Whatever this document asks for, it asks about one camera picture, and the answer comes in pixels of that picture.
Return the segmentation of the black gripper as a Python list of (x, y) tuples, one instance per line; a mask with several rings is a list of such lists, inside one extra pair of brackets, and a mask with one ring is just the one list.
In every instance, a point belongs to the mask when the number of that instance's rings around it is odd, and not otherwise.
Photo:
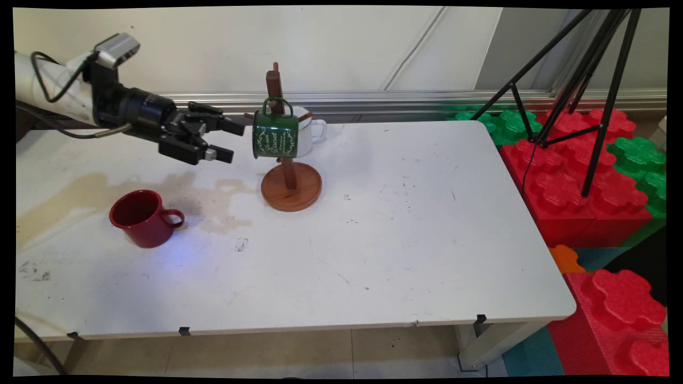
[(107, 129), (129, 124), (130, 129), (126, 134), (147, 141), (158, 141), (161, 155), (184, 163), (231, 163), (234, 151), (208, 145), (202, 135), (224, 131), (241, 137), (244, 136), (245, 126), (225, 117), (222, 109), (205, 103), (190, 101), (188, 112), (183, 113), (169, 98), (135, 87), (125, 87), (119, 81), (118, 67), (132, 57), (132, 53), (125, 53), (111, 61), (104, 53), (86, 56), (85, 81), (92, 87), (92, 116), (95, 124)]

